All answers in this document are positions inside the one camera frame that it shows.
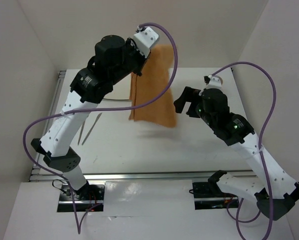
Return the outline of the white square plate black rim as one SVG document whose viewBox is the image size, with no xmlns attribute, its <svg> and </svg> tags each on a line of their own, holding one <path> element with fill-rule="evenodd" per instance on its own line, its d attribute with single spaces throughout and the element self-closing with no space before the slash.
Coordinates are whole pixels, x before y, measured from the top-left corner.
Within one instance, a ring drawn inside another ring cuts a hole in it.
<svg viewBox="0 0 299 240">
<path fill-rule="evenodd" d="M 112 98 L 103 98 L 104 101 L 111 101 L 111 102 L 130 102 L 129 99 L 112 99 Z"/>
</svg>

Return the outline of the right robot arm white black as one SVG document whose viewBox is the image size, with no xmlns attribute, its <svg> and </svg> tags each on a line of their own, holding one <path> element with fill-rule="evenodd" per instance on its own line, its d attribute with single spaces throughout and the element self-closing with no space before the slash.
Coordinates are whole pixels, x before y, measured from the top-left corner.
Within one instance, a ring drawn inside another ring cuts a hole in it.
<svg viewBox="0 0 299 240">
<path fill-rule="evenodd" d="M 299 200 L 299 182 L 289 176 L 263 146 L 251 124 L 230 111 L 227 96 L 217 88 L 199 90 L 186 86 L 174 101 L 176 113 L 202 119 L 219 139 L 235 150 L 250 166 L 256 177 L 242 180 L 224 170 L 208 179 L 213 196 L 233 194 L 256 204 L 260 212 L 274 221 L 286 215 Z"/>
</svg>

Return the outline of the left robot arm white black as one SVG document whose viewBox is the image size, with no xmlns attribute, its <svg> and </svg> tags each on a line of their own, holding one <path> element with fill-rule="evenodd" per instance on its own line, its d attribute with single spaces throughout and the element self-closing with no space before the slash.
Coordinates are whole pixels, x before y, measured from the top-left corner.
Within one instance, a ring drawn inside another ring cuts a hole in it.
<svg viewBox="0 0 299 240">
<path fill-rule="evenodd" d="M 78 200 L 87 197 L 94 188 L 84 177 L 79 166 L 81 158 L 70 144 L 88 118 L 88 112 L 74 113 L 75 109 L 94 109 L 113 86 L 130 73 L 141 75 L 142 68 L 157 43 L 158 37 L 138 36 L 123 39 L 107 35 L 95 47 L 87 66 L 81 69 L 70 84 L 62 112 L 41 138 L 31 141 L 32 147 L 42 154 L 45 164 L 60 171 L 71 184 L 70 193 Z"/>
</svg>

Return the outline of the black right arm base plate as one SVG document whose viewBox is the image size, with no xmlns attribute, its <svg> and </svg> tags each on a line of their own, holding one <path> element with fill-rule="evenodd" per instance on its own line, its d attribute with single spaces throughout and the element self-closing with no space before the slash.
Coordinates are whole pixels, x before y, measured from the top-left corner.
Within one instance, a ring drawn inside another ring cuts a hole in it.
<svg viewBox="0 0 299 240">
<path fill-rule="evenodd" d="M 195 210 L 214 210 L 238 208 L 239 199 L 236 195 L 212 192 L 208 182 L 193 182 L 192 188 L 188 191 L 194 197 Z"/>
</svg>

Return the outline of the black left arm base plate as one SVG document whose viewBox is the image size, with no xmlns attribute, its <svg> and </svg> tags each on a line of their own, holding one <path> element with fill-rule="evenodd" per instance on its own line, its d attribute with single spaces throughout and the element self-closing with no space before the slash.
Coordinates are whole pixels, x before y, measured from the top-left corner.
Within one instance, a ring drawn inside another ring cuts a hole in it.
<svg viewBox="0 0 299 240">
<path fill-rule="evenodd" d="M 85 212 L 93 206 L 95 207 L 91 210 L 92 212 L 104 211 L 105 183 L 94 182 L 90 183 L 90 185 L 93 188 L 92 191 L 84 193 L 83 196 L 79 196 L 75 192 L 73 193 L 77 212 Z M 74 211 L 74 207 L 69 186 L 62 183 L 60 186 L 54 185 L 54 187 L 60 191 L 57 212 L 72 213 Z"/>
</svg>

